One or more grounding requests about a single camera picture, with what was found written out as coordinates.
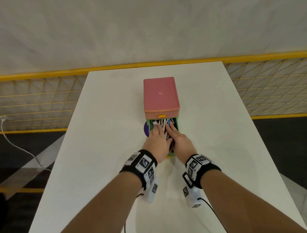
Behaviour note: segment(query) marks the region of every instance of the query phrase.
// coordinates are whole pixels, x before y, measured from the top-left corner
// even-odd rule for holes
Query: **gray wall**
[[[0,7],[0,74],[305,49],[305,0],[2,0]]]

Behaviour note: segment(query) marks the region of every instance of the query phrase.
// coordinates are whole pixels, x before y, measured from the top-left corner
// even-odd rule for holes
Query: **forearm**
[[[121,232],[142,187],[133,173],[119,173],[67,225],[62,233]]]
[[[228,233],[306,233],[292,219],[218,170],[206,172],[200,183]]]

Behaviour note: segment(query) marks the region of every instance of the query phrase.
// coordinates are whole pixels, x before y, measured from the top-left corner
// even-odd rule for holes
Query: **person's left hand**
[[[148,150],[152,153],[157,162],[161,163],[169,153],[169,146],[172,140],[172,138],[166,140],[162,126],[156,124],[149,132],[149,137],[146,139],[142,149]]]

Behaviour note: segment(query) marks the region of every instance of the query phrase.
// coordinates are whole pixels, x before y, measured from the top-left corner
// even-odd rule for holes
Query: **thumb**
[[[172,139],[172,138],[169,138],[169,139],[166,141],[166,143],[167,143],[168,147],[170,147],[170,145],[171,145],[172,141],[173,141],[173,139]]]

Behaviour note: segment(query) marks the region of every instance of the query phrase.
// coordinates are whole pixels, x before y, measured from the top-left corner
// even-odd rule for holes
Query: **black buckle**
[[[195,186],[194,182],[192,182],[186,172],[182,174],[182,178],[185,180],[186,184],[189,188],[193,188]]]

